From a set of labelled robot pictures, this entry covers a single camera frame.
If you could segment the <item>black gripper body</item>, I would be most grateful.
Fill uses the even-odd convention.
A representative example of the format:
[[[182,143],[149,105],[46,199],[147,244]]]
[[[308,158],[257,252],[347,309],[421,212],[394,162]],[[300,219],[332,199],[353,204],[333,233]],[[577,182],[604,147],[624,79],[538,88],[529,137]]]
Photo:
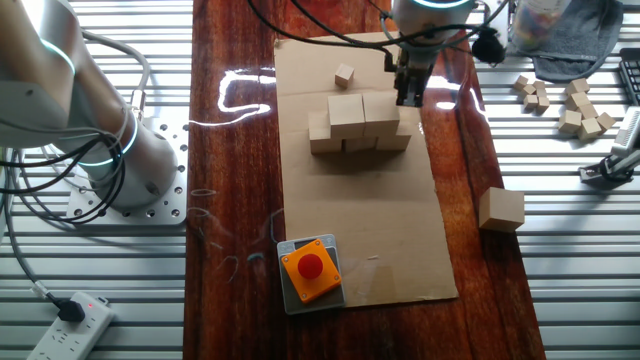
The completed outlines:
[[[435,52],[417,52],[402,49],[397,61],[395,84],[408,84],[416,80],[426,85],[436,63]]]

